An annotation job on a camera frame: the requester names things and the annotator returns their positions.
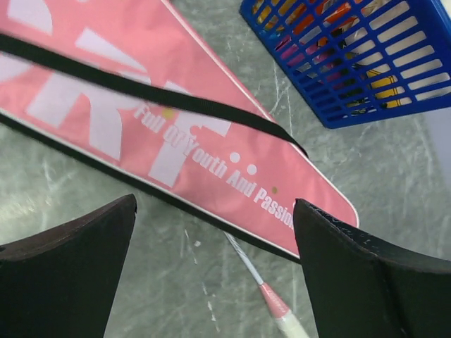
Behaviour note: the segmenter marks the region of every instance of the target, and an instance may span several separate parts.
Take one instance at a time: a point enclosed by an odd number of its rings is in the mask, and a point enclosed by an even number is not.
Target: blue plastic basket
[[[244,0],[240,12],[328,128],[451,106],[440,0]]]

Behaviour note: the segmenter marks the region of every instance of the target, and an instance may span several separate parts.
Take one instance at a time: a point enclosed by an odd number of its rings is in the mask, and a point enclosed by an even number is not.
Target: white grip
[[[282,318],[276,320],[277,326],[286,338],[309,338],[299,320],[288,311]]]

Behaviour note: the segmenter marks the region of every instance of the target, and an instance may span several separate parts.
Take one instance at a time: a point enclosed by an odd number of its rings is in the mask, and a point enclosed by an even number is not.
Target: shoulder strap
[[[198,97],[129,80],[128,78],[117,76],[91,67],[53,51],[35,46],[29,42],[5,35],[1,32],[0,51],[4,51],[5,53],[39,64],[45,68],[51,68],[58,72],[77,77],[81,80],[94,83],[121,94],[154,102],[161,106],[208,115],[214,118],[220,118],[222,120],[229,120],[230,122],[246,125],[247,127],[265,132],[266,134],[273,135],[274,137],[292,143],[307,155],[306,151],[300,146],[300,144],[280,125],[248,111],[229,106],[227,104],[221,104],[207,99],[200,99]]]

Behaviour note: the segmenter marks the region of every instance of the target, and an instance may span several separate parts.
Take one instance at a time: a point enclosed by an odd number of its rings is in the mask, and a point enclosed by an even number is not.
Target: marble tabletop
[[[451,259],[451,112],[327,130],[241,19],[240,0],[174,4],[350,199],[363,230]],[[105,337],[280,337],[222,231],[3,125],[0,142],[0,243],[136,195],[135,232]],[[302,267],[242,247],[317,337]]]

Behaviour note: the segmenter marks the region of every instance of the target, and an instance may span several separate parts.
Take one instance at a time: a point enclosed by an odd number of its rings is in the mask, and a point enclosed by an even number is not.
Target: bag
[[[358,226],[166,0],[8,0],[0,33],[4,123],[295,261],[296,198]]]

